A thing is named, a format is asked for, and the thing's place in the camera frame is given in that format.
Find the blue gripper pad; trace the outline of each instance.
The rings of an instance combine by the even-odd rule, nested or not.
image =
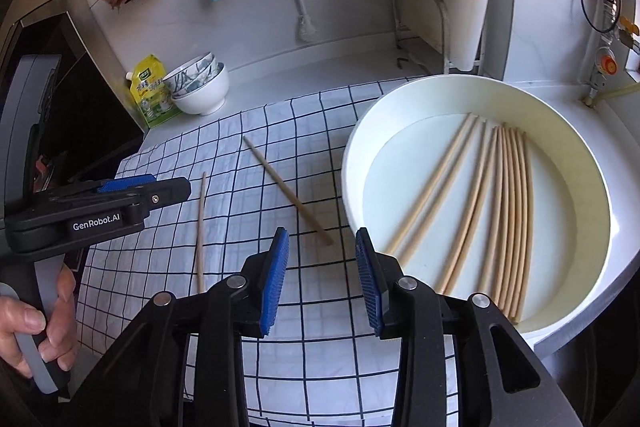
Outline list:
[[[369,326],[376,332],[376,336],[382,333],[382,301],[380,289],[376,283],[376,276],[373,267],[369,261],[367,250],[372,248],[367,245],[362,236],[362,230],[356,233],[356,261],[358,263],[358,276],[360,277],[360,285],[362,286],[362,294],[364,303],[367,307],[367,315],[369,316]]]
[[[115,192],[116,190],[125,190],[134,185],[145,185],[154,183],[156,177],[153,174],[140,174],[140,176],[129,176],[128,178],[118,178],[117,180],[109,180],[96,192]]]
[[[289,261],[289,232],[283,227],[278,227],[276,230],[276,235],[271,241],[268,259],[271,259],[271,265],[268,268],[267,279],[262,290],[262,309],[260,312],[260,331],[263,335],[269,334],[269,330],[276,321],[284,274]]]

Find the checkered tablecloth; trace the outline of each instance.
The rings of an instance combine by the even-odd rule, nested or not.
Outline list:
[[[118,176],[184,176],[191,198],[152,212],[143,232],[91,249],[78,304],[84,346],[104,353],[156,292],[196,291],[194,245],[200,179],[207,179],[206,286],[268,249],[277,227],[290,235],[276,322],[263,340],[243,339],[250,420],[316,427],[390,425],[399,341],[369,326],[340,190],[342,154],[358,117],[407,79],[323,91],[244,111],[124,160]],[[248,136],[334,238],[326,247],[257,164]],[[447,416],[457,425],[455,361],[447,346]],[[190,342],[193,396],[197,337]]]

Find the metal bolt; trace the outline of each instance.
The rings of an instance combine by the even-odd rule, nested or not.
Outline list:
[[[398,286],[403,290],[415,290],[418,287],[418,282],[413,277],[401,277],[398,279]]]
[[[476,293],[473,297],[471,297],[471,302],[478,306],[478,308],[487,308],[489,307],[489,304],[491,304],[491,299],[484,293]]]
[[[229,288],[233,288],[234,290],[238,290],[242,288],[246,284],[246,279],[241,275],[232,275],[226,280],[226,285]]]
[[[171,293],[160,292],[154,295],[154,304],[156,306],[167,306],[171,302]]]

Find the metal frame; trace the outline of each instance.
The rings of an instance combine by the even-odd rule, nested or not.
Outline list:
[[[416,64],[422,66],[423,68],[426,65],[414,54],[406,50],[402,47],[402,39],[400,37],[400,32],[402,31],[402,23],[400,21],[400,10],[398,7],[398,0],[392,1],[392,10],[394,14],[394,39],[396,40],[396,47],[399,50],[404,50],[408,53],[409,58],[414,61]],[[440,12],[440,21],[442,24],[442,72],[443,74],[449,74],[450,62],[449,62],[449,53],[450,53],[450,27],[449,27],[449,11],[447,10],[447,5],[444,0],[432,0],[438,7],[438,11]]]

